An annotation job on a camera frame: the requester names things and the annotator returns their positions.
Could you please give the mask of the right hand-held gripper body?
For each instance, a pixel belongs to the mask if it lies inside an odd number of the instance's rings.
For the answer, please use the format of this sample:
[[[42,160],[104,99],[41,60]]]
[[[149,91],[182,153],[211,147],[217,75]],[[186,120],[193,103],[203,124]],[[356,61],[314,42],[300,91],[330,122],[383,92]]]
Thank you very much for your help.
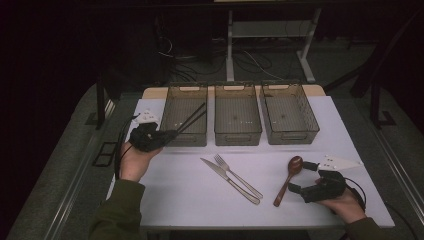
[[[346,160],[334,156],[325,156],[318,164],[318,181],[308,187],[301,187],[300,196],[306,203],[318,202],[326,199],[333,199],[341,196],[348,188],[356,197],[359,193],[355,188],[351,188],[346,183],[346,178],[340,173],[341,170],[356,168],[360,166],[359,162]]]

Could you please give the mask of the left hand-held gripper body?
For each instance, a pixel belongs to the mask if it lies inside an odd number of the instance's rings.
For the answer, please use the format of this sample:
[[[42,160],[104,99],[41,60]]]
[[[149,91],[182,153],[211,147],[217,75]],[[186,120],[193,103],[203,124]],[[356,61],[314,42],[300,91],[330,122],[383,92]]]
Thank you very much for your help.
[[[137,127],[130,133],[129,142],[142,152],[151,152],[166,145],[168,135],[158,130],[159,118],[150,110],[140,113],[135,122]]]

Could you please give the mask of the brown wooden spoon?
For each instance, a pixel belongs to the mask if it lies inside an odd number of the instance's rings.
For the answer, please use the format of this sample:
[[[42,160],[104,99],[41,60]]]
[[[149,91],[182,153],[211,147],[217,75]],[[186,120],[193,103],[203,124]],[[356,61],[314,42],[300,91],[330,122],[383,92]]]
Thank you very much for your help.
[[[303,158],[302,157],[300,157],[300,156],[294,156],[289,161],[288,166],[287,166],[287,170],[288,170],[287,178],[286,178],[283,186],[280,188],[280,190],[279,190],[276,198],[273,201],[273,205],[275,207],[279,207],[280,206],[280,204],[281,204],[281,202],[283,200],[284,194],[285,194],[285,192],[286,192],[286,190],[288,188],[288,184],[289,184],[290,180],[295,175],[299,174],[301,172],[302,168],[303,168]]]

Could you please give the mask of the clear brown plastic basket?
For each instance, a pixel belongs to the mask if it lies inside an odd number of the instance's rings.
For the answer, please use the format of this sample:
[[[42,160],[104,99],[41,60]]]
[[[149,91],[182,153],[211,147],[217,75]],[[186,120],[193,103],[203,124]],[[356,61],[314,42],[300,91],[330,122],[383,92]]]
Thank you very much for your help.
[[[311,144],[320,131],[301,84],[262,81],[260,102],[270,145]]]
[[[208,107],[208,86],[204,83],[171,83],[160,124],[161,131],[177,130],[202,104]],[[207,144],[207,113],[184,132],[178,134],[168,146],[204,147]]]
[[[252,82],[215,85],[214,133],[217,146],[257,146],[262,124]]]

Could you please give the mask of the metal fork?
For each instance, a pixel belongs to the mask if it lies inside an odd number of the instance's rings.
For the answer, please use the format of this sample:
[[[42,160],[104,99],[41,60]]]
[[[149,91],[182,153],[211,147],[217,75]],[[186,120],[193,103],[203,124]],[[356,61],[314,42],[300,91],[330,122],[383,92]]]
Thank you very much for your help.
[[[251,186],[247,181],[245,181],[242,177],[240,177],[238,174],[236,174],[235,172],[233,172],[230,169],[230,166],[227,164],[227,162],[219,155],[216,154],[214,156],[214,159],[216,161],[216,163],[225,171],[229,172],[230,174],[232,174],[237,180],[239,180],[250,192],[252,192],[258,199],[262,199],[263,198],[263,194],[260,193],[256,188],[254,188],[253,186]]]

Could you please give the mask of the black metal stand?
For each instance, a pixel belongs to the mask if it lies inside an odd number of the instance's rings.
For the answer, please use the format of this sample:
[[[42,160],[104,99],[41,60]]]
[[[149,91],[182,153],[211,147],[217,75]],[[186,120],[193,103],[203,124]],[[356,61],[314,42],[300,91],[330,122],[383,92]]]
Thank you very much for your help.
[[[111,77],[108,74],[99,74],[96,80],[96,100],[97,100],[97,124],[96,129],[100,129],[106,119],[107,102],[114,98],[115,90]]]
[[[371,85],[370,120],[377,129],[381,129],[383,126],[394,126],[396,124],[388,111],[382,111],[380,109],[380,93],[380,85],[374,82]]]

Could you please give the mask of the metal table knife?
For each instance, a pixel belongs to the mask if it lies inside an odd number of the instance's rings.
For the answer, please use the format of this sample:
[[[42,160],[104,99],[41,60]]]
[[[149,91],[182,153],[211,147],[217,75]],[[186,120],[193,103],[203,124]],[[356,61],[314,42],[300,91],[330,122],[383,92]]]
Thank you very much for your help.
[[[228,182],[232,187],[234,187],[240,194],[242,194],[246,199],[248,199],[251,203],[258,205],[260,204],[260,200],[248,193],[246,190],[241,188],[238,184],[236,184],[230,177],[227,176],[226,171],[224,171],[221,167],[216,164],[206,160],[204,158],[200,158],[207,166],[209,166],[213,171],[215,171],[220,177],[222,177],[226,182]]]

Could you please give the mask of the white table mat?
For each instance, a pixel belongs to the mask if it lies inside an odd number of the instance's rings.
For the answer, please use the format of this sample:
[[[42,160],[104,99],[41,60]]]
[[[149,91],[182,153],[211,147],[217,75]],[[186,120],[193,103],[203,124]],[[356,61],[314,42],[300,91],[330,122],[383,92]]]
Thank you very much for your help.
[[[218,146],[213,138],[204,147],[167,147],[151,162],[142,178],[142,227],[146,229],[312,229],[342,226],[327,208],[307,203],[287,192],[273,204],[287,177],[288,161],[300,156],[318,163],[327,157],[353,162],[343,175],[366,194],[366,212],[385,228],[394,222],[361,157],[328,96],[309,100],[320,130],[306,145]],[[230,168],[262,193],[253,204],[210,168],[220,155]]]

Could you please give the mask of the white metal desk frame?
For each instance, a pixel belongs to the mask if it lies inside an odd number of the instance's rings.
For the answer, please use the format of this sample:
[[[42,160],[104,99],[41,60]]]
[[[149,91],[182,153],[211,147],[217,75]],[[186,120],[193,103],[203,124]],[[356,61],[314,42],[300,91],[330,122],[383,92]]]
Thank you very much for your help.
[[[308,63],[308,53],[315,30],[319,23],[322,9],[316,8],[309,20],[260,20],[241,21],[234,19],[234,12],[228,12],[226,77],[234,81],[233,43],[234,39],[242,38],[304,38],[303,47],[296,52],[303,74],[308,83],[315,83],[311,67]]]

